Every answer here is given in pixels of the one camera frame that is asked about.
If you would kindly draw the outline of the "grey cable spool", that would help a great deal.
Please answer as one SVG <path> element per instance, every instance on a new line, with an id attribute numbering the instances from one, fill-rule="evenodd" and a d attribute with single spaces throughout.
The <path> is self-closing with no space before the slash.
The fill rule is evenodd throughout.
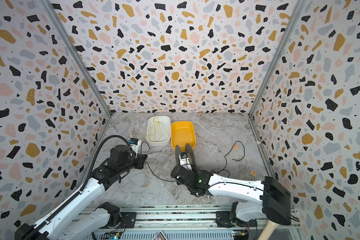
<path id="1" fill-rule="evenodd" d="M 186 144 L 184 150 L 176 145 L 175 157 L 177 165 L 180 165 L 193 172 L 197 171 L 194 152 L 190 144 Z"/>

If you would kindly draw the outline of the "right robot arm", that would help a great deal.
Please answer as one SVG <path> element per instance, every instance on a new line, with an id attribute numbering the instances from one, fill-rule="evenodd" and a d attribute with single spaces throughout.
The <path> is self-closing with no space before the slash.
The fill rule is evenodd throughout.
<path id="1" fill-rule="evenodd" d="M 195 197 L 228 196 L 252 204 L 248 214 L 238 213 L 239 204 L 233 204 L 234 217 L 243 222 L 266 217 L 273 223 L 291 224 L 291 193 L 275 178 L 266 176 L 263 181 L 243 181 L 226 178 L 206 171 L 191 171 L 177 165 L 171 172 L 178 185 L 187 187 Z"/>

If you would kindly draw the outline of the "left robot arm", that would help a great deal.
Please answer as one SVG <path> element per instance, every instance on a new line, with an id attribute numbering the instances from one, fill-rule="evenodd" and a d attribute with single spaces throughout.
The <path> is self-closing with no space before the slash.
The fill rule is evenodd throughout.
<path id="1" fill-rule="evenodd" d="M 83 184 L 58 207 L 32 225 L 21 225 L 15 232 L 16 240 L 80 240 L 102 227 L 111 231 L 127 227 L 128 217 L 124 217 L 120 208 L 109 202 L 73 223 L 94 199 L 114 183 L 120 183 L 133 169 L 143 169 L 148 157 L 141 153 L 143 142 L 137 138 L 126 140 L 116 137 L 124 144 L 113 147 L 110 156 L 99 167 L 94 168 L 91 164 Z"/>

